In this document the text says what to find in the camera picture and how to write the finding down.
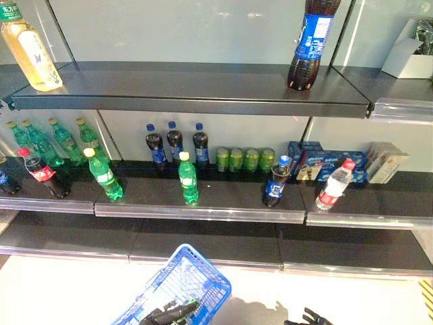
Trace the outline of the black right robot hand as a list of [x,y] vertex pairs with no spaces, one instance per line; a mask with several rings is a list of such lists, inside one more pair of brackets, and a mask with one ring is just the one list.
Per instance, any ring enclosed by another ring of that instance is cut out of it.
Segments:
[[284,325],[333,325],[327,318],[320,316],[308,307],[304,308],[304,314],[302,315],[304,323],[297,323],[290,320],[285,320]]

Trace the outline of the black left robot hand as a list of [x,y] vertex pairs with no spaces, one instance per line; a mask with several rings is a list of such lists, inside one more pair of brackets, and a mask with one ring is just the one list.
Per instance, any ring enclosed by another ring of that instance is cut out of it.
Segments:
[[178,305],[165,311],[156,308],[144,317],[139,325],[186,324],[187,316],[193,313],[199,306],[200,302],[192,299],[183,305]]

